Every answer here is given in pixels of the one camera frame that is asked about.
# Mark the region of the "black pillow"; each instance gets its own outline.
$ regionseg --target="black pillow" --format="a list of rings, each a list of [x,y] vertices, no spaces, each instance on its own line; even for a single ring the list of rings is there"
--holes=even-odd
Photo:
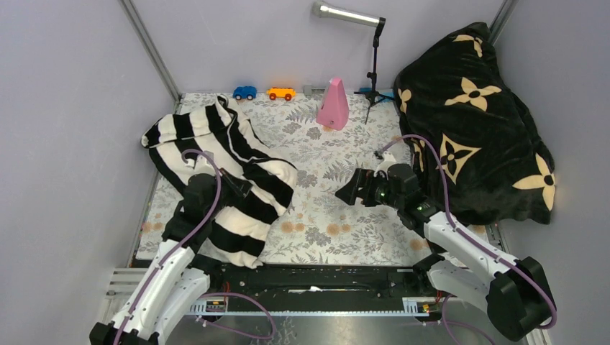
[[[555,163],[528,108],[502,81],[489,35],[485,23],[468,25],[398,74],[393,89],[401,132],[434,145],[447,173],[451,211],[463,223],[548,224]],[[429,148],[407,142],[422,189],[442,204]]]

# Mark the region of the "pink object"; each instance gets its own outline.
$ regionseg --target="pink object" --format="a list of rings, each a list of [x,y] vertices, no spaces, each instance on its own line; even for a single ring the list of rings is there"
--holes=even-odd
[[[322,107],[318,110],[316,122],[322,126],[340,131],[345,127],[350,110],[341,78],[333,78],[324,92]]]

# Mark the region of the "silver microphone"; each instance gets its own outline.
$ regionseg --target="silver microphone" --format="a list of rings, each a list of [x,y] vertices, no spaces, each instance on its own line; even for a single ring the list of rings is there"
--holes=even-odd
[[[332,6],[324,1],[314,2],[314,7],[311,11],[320,18],[341,19],[346,22],[368,25],[369,27],[377,27],[379,25],[379,17],[348,11],[340,7]]]

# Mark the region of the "black tripod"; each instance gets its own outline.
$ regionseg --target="black tripod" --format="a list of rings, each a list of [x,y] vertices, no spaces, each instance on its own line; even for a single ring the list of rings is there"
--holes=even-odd
[[[366,73],[366,78],[370,78],[371,88],[370,91],[365,92],[354,92],[356,95],[364,95],[366,99],[368,99],[368,110],[366,111],[366,119],[364,120],[364,124],[368,122],[368,113],[370,113],[370,109],[373,108],[376,104],[381,101],[385,101],[386,99],[394,100],[392,97],[388,97],[382,95],[375,88],[377,86],[377,47],[379,47],[379,36],[381,36],[381,32],[383,31],[383,27],[386,25],[386,18],[379,18],[379,24],[377,24],[377,28],[375,29],[375,36],[373,36],[373,72]]]

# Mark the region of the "white wall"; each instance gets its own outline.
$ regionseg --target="white wall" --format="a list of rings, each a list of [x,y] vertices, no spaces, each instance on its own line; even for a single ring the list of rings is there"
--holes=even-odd
[[[502,0],[329,0],[387,18],[378,87],[449,32],[491,23]],[[136,0],[142,20],[182,92],[236,86],[370,86],[373,27],[311,15],[314,0]]]
[[[118,1],[0,2],[0,344],[87,344],[172,103]]]
[[[610,2],[520,1],[496,48],[506,84],[555,158],[549,226],[506,221],[513,253],[545,267],[557,302],[553,345],[610,344]]]

